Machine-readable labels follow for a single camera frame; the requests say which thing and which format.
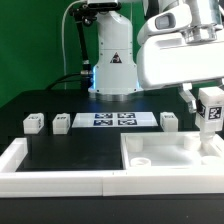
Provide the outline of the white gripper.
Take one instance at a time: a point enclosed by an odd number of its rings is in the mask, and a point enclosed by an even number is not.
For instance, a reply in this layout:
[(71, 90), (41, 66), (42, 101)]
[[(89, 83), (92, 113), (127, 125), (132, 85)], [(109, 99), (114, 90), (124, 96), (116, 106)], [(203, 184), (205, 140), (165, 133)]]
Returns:
[(138, 51), (137, 75), (145, 90), (181, 84), (179, 95), (195, 113), (191, 83), (224, 77), (224, 31), (215, 41), (197, 44), (187, 44), (180, 33), (150, 37)]

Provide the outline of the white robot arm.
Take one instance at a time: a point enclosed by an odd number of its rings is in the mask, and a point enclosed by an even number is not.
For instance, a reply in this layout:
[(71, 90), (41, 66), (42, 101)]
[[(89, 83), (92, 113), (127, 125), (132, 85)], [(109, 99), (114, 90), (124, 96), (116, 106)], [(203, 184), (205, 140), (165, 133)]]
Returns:
[(87, 0), (97, 12), (99, 59), (90, 93), (123, 100), (177, 86), (197, 111), (194, 83), (224, 81), (219, 0)]

